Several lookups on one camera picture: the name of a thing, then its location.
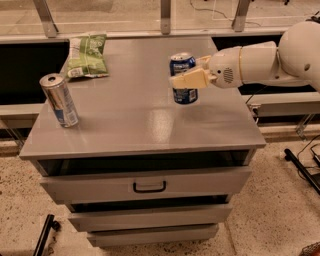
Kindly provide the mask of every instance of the cabinet countertop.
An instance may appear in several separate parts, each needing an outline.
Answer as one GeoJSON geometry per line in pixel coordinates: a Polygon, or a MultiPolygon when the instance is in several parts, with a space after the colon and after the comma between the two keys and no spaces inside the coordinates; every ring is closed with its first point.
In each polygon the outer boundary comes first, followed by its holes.
{"type": "Polygon", "coordinates": [[[237,89],[199,90],[173,100],[170,56],[213,54],[210,37],[107,40],[110,76],[74,79],[79,124],[62,128],[47,103],[20,153],[26,160],[262,148],[265,140],[237,89]]]}

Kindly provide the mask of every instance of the black cable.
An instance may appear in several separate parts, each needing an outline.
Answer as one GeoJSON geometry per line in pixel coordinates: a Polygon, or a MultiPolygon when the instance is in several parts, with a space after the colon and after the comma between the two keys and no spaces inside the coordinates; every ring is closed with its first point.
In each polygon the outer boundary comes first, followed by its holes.
{"type": "Polygon", "coordinates": [[[319,137],[320,137],[320,134],[318,134],[317,136],[313,137],[313,138],[311,139],[311,141],[297,154],[298,160],[299,160],[299,155],[300,155],[315,139],[317,139],[317,138],[319,138],[319,137]]]}
{"type": "MultiPolygon", "coordinates": [[[[196,11],[210,11],[210,12],[216,12],[216,13],[219,13],[221,14],[225,19],[229,20],[229,21],[233,21],[232,19],[229,19],[227,17],[227,15],[224,13],[224,12],[220,12],[220,11],[217,11],[217,10],[213,10],[213,9],[208,9],[208,8],[196,8],[193,3],[192,3],[192,0],[190,0],[190,5],[192,6],[193,9],[195,9],[196,11]]],[[[248,24],[255,24],[255,25],[258,25],[259,27],[261,27],[261,24],[257,23],[257,22],[252,22],[252,21],[246,21],[245,23],[248,23],[248,24]]]]}
{"type": "Polygon", "coordinates": [[[263,90],[266,89],[267,87],[268,87],[268,85],[266,85],[265,87],[259,89],[259,90],[256,91],[256,92],[254,92],[254,93],[249,97],[249,99],[246,101],[246,104],[248,104],[248,102],[252,99],[252,97],[253,97],[254,95],[256,95],[257,93],[263,91],[263,90]]]}
{"type": "Polygon", "coordinates": [[[316,146],[319,146],[319,145],[320,145],[320,143],[317,143],[317,144],[314,144],[314,145],[310,148],[310,150],[311,150],[311,152],[313,153],[313,155],[317,155],[316,152],[313,151],[313,148],[316,147],[316,146]]]}
{"type": "MultiPolygon", "coordinates": [[[[299,160],[299,155],[300,155],[315,139],[317,139],[318,137],[320,137],[320,134],[318,134],[318,135],[316,135],[315,137],[313,137],[313,138],[311,139],[311,141],[297,154],[297,159],[298,159],[298,160],[299,160]]],[[[306,168],[306,169],[310,169],[310,168],[318,169],[318,166],[309,166],[309,167],[305,167],[305,168],[306,168]]],[[[301,176],[301,173],[300,173],[299,169],[297,170],[297,172],[298,172],[298,175],[299,175],[299,177],[300,177],[301,179],[306,180],[304,177],[301,176]]]]}

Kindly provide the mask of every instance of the aluminum can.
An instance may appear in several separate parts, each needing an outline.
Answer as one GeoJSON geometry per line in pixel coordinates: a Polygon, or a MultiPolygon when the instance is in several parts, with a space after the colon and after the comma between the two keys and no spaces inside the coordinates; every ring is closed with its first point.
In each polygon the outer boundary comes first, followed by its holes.
{"type": "Polygon", "coordinates": [[[64,77],[59,74],[49,74],[41,78],[40,85],[60,125],[71,127],[77,124],[78,113],[64,77]]]}
{"type": "MultiPolygon", "coordinates": [[[[170,75],[186,72],[188,69],[196,66],[195,58],[187,52],[177,53],[171,56],[170,75]]],[[[173,98],[176,103],[190,104],[198,99],[197,89],[175,89],[173,88],[173,98]]]]}

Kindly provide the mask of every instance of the snack bag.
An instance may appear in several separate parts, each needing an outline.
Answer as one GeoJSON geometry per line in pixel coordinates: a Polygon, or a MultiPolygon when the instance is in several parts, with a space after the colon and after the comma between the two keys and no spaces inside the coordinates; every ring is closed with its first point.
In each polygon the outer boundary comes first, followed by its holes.
{"type": "Polygon", "coordinates": [[[67,77],[103,77],[108,70],[103,59],[106,35],[86,35],[70,39],[67,77]]]}

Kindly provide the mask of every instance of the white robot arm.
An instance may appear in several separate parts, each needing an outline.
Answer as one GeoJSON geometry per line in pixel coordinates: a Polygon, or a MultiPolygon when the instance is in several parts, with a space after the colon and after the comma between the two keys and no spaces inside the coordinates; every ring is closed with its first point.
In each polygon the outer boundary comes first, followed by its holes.
{"type": "Polygon", "coordinates": [[[197,61],[195,68],[170,79],[174,88],[204,88],[210,83],[221,88],[309,84],[320,92],[320,24],[305,21],[292,26],[278,47],[266,42],[227,48],[197,61]]]}

